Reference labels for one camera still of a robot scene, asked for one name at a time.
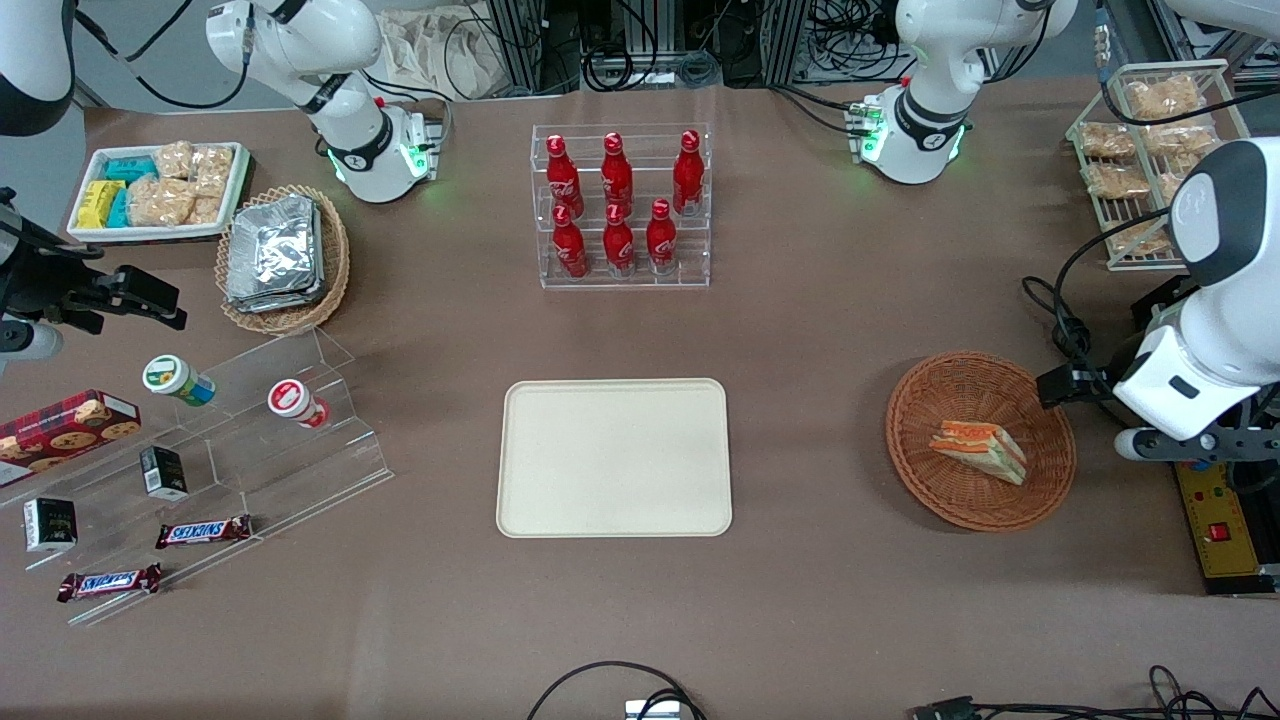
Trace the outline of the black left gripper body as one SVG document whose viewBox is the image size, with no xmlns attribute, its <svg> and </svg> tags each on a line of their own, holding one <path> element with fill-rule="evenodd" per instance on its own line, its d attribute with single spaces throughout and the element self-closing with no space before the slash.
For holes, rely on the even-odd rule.
<svg viewBox="0 0 1280 720">
<path fill-rule="evenodd" d="M 1115 398 L 1114 388 L 1130 373 L 1130 369 L 1139 354 L 1142 342 L 1142 334 L 1132 334 L 1112 351 L 1107 363 L 1098 368 L 1101 402 Z"/>
</svg>

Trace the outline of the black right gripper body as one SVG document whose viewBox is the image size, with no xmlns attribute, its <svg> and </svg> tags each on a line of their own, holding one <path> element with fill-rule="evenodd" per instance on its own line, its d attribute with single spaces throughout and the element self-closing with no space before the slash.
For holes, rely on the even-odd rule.
<svg viewBox="0 0 1280 720">
<path fill-rule="evenodd" d="M 104 250 L 65 243 L 27 220 L 14 206 L 17 192 L 1 190 L 3 311 L 27 322 L 68 324 L 90 334 L 102 332 L 102 314 L 122 315 L 106 274 L 88 266 Z"/>
</svg>

